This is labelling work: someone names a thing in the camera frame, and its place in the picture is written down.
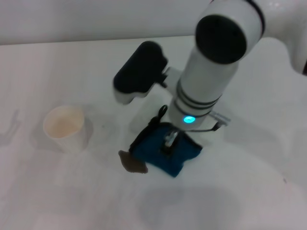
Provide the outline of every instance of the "cup rim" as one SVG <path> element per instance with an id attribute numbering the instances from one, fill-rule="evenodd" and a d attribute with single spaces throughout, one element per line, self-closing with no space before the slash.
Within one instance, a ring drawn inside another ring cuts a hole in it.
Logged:
<path id="1" fill-rule="evenodd" d="M 49 133 L 46 131 L 46 129 L 45 129 L 45 124 L 46 124 L 47 119 L 50 117 L 50 114 L 52 114 L 54 111 L 59 110 L 59 109 L 62 109 L 62 108 L 80 109 L 80 111 L 82 112 L 82 125 L 81 125 L 81 127 L 80 127 L 77 131 L 75 131 L 75 132 L 73 132 L 73 133 L 70 133 L 69 135 L 67 135 L 67 136 L 65 136 L 65 137 L 62 137 L 62 138 L 54 138 L 54 137 L 50 136 Z M 44 130 L 44 133 L 46 134 L 46 136 L 49 137 L 49 138 L 51 138 L 51 139 L 65 139 L 65 138 L 69 138 L 69 137 L 75 135 L 76 133 L 80 132 L 80 131 L 82 130 L 83 126 L 84 126 L 84 123 L 85 123 L 85 117 L 84 117 L 84 112 L 83 112 L 83 110 L 82 110 L 81 107 L 79 107 L 79 106 L 73 106 L 73 105 L 61 105 L 61 106 L 58 106 L 58 107 L 55 107 L 54 109 L 52 109 L 52 110 L 45 116 L 44 122 L 43 122 L 43 130 Z"/>

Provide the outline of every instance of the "black stripe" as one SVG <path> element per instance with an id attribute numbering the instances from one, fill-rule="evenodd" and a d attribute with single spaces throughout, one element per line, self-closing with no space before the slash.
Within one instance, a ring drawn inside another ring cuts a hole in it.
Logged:
<path id="1" fill-rule="evenodd" d="M 303 70 L 303 74 L 304 74 L 305 76 L 307 76 L 307 62 L 306 62 L 306 64 L 305 64 L 305 67 L 304 67 L 304 70 Z"/>
<path id="2" fill-rule="evenodd" d="M 185 102 L 180 96 L 179 96 L 179 98 L 181 99 L 181 101 L 182 101 L 186 106 L 188 106 L 189 108 L 192 108 L 192 109 L 196 109 L 196 110 L 210 109 L 210 108 L 212 108 L 212 107 L 217 103 L 217 101 L 216 101 L 216 102 L 214 102 L 212 105 L 209 105 L 209 106 L 207 106 L 207 107 L 196 107 L 196 106 L 190 105 L 190 104 L 188 104 L 187 102 Z"/>
<path id="3" fill-rule="evenodd" d="M 265 31 L 265 18 L 264 18 L 262 10 L 253 0 L 245 0 L 245 1 L 248 2 L 252 7 L 254 7 L 254 9 L 258 13 L 260 20 L 261 20 L 261 24 L 262 24 L 262 35 L 263 35 Z"/>
<path id="4" fill-rule="evenodd" d="M 181 87 L 181 81 L 179 80 L 179 82 L 177 83 L 177 95 L 179 96 L 179 98 L 183 101 L 182 97 L 181 97 L 181 94 L 184 96 L 184 99 L 187 99 L 188 101 L 194 103 L 194 104 L 199 104 L 199 105 L 210 105 L 210 104 L 213 104 L 213 103 L 216 103 L 220 97 L 212 102 L 198 102 L 198 101 L 195 101 L 193 100 L 192 98 L 188 97 L 187 94 L 183 91 L 182 87 Z"/>
<path id="5" fill-rule="evenodd" d="M 176 107 L 177 110 L 179 110 L 179 112 L 181 112 L 182 114 L 186 115 L 186 116 L 193 116 L 195 118 L 200 118 L 200 117 L 203 117 L 203 116 L 206 116 L 208 115 L 209 113 L 211 113 L 211 110 L 209 112 L 207 112 L 206 114 L 202 114 L 202 115 L 192 115 L 192 114 L 187 114 L 186 112 L 184 112 L 179 106 L 178 104 L 176 103 L 176 101 L 174 101 L 174 105 Z"/>

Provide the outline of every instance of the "black end cap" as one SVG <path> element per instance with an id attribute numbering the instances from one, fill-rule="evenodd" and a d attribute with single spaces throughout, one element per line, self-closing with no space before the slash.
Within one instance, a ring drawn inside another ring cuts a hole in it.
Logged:
<path id="1" fill-rule="evenodd" d="M 307 61 L 303 70 L 303 75 L 307 76 Z"/>
<path id="2" fill-rule="evenodd" d="M 241 28 L 220 15 L 202 18 L 197 24 L 195 38 L 200 52 L 220 64 L 231 64 L 240 60 L 247 48 Z"/>
<path id="3" fill-rule="evenodd" d="M 162 71 L 167 62 L 157 43 L 143 42 L 114 77 L 114 88 L 122 93 L 148 92 L 165 80 Z"/>

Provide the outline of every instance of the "brown cloth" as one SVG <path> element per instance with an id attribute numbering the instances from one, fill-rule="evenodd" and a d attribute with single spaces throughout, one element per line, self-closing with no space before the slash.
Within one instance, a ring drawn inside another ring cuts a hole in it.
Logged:
<path id="1" fill-rule="evenodd" d="M 148 173 L 148 168 L 145 162 L 139 161 L 132 157 L 129 152 L 119 151 L 118 152 L 121 160 L 121 164 L 130 173 Z"/>

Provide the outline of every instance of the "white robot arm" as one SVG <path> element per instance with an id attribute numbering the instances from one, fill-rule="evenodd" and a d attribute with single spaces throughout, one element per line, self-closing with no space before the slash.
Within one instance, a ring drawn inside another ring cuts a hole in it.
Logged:
<path id="1" fill-rule="evenodd" d="M 115 97 L 127 104 L 159 83 L 173 95 L 171 122 L 182 130 L 195 129 L 262 37 L 281 40 L 293 69 L 307 76 L 307 0 L 213 0 L 196 26 L 195 47 L 183 71 L 163 72 L 167 60 L 161 48 L 141 45 L 114 78 Z"/>

